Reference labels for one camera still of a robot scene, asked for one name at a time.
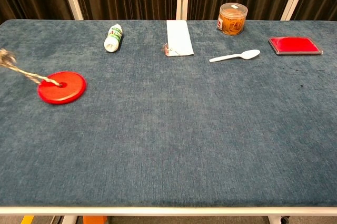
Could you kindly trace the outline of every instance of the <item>yellow stripe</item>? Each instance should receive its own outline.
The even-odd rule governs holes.
[[[23,217],[21,224],[31,224],[34,216],[26,215]]]

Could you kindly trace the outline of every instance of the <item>red disc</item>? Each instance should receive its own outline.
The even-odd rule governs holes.
[[[75,72],[57,72],[48,76],[60,83],[57,86],[45,80],[37,87],[40,98],[50,104],[66,104],[78,99],[86,89],[84,77]]]

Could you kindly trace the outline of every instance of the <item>spoon handle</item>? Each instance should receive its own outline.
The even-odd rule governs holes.
[[[227,60],[227,59],[230,59],[230,58],[239,57],[240,55],[241,54],[231,54],[231,55],[220,56],[220,57],[210,59],[210,62],[223,61],[223,60]]]

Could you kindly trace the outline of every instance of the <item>bottle label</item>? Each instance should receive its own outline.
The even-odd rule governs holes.
[[[222,30],[222,19],[220,18],[220,15],[219,18],[217,19],[217,28],[219,30]]]
[[[111,32],[109,33],[108,37],[114,37],[119,42],[119,41],[121,41],[122,32],[118,28],[114,27],[114,28],[111,29]]]

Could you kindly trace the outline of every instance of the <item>table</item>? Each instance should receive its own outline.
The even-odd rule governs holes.
[[[161,51],[165,21],[0,26],[18,67],[88,83],[50,105],[0,69],[1,214],[337,215],[337,23],[246,21],[238,36],[187,23],[189,57]],[[271,36],[308,36],[324,54],[278,56]],[[261,54],[208,62],[249,49]]]

